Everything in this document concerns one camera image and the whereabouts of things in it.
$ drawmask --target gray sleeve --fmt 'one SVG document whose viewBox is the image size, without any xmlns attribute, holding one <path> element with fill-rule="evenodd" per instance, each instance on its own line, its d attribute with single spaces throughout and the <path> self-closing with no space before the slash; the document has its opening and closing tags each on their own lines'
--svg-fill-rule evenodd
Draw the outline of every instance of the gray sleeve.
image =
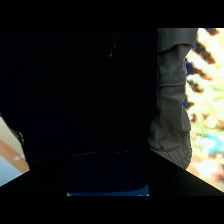
<svg viewBox="0 0 224 224">
<path fill-rule="evenodd" d="M 150 149 L 186 169 L 191 161 L 191 125 L 183 107 L 186 85 L 185 57 L 196 41 L 198 28 L 158 28 L 159 113 L 150 127 Z"/>
</svg>

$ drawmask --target colorful patterned background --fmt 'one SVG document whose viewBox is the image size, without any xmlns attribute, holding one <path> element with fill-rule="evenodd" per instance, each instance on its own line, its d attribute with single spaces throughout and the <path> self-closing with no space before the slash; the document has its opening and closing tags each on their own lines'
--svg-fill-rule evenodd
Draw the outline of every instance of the colorful patterned background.
<svg viewBox="0 0 224 224">
<path fill-rule="evenodd" d="M 224 192 L 224 28 L 199 28 L 187 55 L 188 171 Z"/>
</svg>

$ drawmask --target gray fabric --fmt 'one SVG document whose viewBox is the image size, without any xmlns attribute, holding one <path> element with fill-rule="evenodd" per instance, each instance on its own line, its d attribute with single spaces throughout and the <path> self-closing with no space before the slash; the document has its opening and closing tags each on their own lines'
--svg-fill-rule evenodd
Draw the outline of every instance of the gray fabric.
<svg viewBox="0 0 224 224">
<path fill-rule="evenodd" d="M 151 123 L 150 149 L 186 169 L 192 157 L 191 125 L 183 107 L 186 85 L 185 57 L 196 41 L 198 28 L 158 28 L 159 114 Z"/>
</svg>

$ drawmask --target blue cloth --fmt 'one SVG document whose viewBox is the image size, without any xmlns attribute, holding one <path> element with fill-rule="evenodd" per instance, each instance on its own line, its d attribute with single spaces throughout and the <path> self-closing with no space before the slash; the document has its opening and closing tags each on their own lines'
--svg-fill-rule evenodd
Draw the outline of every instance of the blue cloth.
<svg viewBox="0 0 224 224">
<path fill-rule="evenodd" d="M 111 193 L 69 193 L 71 196 L 149 196 L 148 186 L 135 191 Z"/>
</svg>

